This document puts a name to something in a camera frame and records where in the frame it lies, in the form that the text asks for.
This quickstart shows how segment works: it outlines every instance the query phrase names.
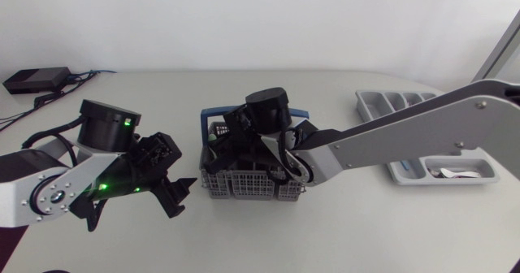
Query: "gray plastic basket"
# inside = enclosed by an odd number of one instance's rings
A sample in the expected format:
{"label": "gray plastic basket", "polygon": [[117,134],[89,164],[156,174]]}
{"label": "gray plastic basket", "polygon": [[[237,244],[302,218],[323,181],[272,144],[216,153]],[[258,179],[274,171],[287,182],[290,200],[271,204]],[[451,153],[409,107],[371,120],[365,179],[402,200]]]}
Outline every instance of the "gray plastic basket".
{"label": "gray plastic basket", "polygon": [[[220,136],[228,131],[223,122],[214,122],[209,127],[209,134]],[[271,200],[273,197],[279,201],[297,201],[300,194],[305,192],[305,186],[295,180],[290,180],[287,184],[276,184],[267,176],[266,171],[234,169],[219,171],[210,174],[204,169],[204,163],[213,158],[207,146],[201,152],[201,177],[202,187],[208,189],[211,198],[228,199],[233,196],[240,200]],[[271,171],[275,178],[283,179],[283,171]]]}

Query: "white plastic tray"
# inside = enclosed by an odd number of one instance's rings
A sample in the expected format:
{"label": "white plastic tray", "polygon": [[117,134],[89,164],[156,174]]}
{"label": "white plastic tray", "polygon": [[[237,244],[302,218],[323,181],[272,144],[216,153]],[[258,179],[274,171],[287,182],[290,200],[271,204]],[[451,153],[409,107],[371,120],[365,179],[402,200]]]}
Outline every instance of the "white plastic tray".
{"label": "white plastic tray", "polygon": [[[365,122],[405,109],[434,98],[434,93],[398,91],[356,92],[357,111]],[[398,184],[487,184],[500,178],[488,162],[488,155],[478,148],[455,154],[442,154],[391,162],[387,164],[392,178]],[[433,176],[440,168],[450,171],[476,171],[479,178],[445,178]]]}

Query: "spoon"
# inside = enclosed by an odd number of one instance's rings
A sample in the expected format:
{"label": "spoon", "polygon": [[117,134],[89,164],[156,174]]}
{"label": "spoon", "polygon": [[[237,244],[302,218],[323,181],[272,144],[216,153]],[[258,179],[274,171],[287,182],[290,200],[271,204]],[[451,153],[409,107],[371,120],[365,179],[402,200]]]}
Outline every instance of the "spoon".
{"label": "spoon", "polygon": [[478,172],[475,172],[475,171],[457,171],[457,172],[453,172],[453,171],[449,171],[449,170],[447,170],[445,168],[441,168],[440,169],[440,173],[444,177],[447,177],[449,179],[452,179],[452,178],[457,177],[457,176],[470,177],[470,178],[478,178],[478,177],[480,177],[480,174]]}

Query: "metal screw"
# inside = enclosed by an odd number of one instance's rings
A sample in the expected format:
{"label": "metal screw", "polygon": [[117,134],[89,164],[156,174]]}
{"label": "metal screw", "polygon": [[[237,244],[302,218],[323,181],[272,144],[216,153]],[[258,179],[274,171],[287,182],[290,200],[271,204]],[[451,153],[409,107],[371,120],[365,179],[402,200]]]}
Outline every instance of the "metal screw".
{"label": "metal screw", "polygon": [[486,101],[479,102],[475,104],[474,106],[478,108],[479,110],[485,109],[488,103]]}

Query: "power adapter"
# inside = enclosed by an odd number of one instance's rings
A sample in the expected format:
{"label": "power adapter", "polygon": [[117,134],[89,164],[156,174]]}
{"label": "power adapter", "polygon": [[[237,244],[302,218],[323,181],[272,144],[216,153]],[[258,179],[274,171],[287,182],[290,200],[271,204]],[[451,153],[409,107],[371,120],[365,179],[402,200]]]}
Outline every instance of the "power adapter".
{"label": "power adapter", "polygon": [[69,75],[68,67],[26,69],[16,72],[3,82],[3,86],[10,94],[58,92],[67,84]]}

